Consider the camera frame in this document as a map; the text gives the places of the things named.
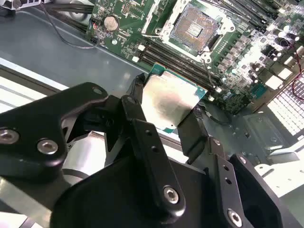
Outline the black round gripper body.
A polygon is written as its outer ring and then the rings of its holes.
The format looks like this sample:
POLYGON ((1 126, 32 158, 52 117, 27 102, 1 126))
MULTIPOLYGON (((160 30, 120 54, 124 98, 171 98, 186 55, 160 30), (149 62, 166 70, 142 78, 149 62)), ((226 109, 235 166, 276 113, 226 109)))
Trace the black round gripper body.
MULTIPOLYGON (((225 228, 209 190, 207 176, 171 161, 186 199, 173 228, 225 228)), ((163 228, 132 157, 121 159, 70 187, 57 201, 52 228, 163 228)))

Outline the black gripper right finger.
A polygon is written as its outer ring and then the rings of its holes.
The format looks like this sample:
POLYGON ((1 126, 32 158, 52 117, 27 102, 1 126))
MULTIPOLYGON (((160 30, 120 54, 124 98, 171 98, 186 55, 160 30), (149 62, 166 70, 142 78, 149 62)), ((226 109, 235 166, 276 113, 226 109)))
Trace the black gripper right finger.
POLYGON ((208 228, 293 228, 295 218, 254 166, 225 155, 194 110, 178 126, 187 163, 205 173, 204 221, 208 228))

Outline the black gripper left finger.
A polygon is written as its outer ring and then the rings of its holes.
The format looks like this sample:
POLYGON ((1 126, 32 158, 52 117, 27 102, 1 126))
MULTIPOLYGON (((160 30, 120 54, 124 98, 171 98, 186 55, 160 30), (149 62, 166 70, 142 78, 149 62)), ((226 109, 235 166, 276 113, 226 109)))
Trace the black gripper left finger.
POLYGON ((115 162, 132 157, 165 225, 186 201, 153 124, 133 95, 116 98, 83 83, 0 116, 0 200, 39 224, 50 225, 58 199, 72 186, 63 178, 67 145, 86 132, 106 134, 115 162))

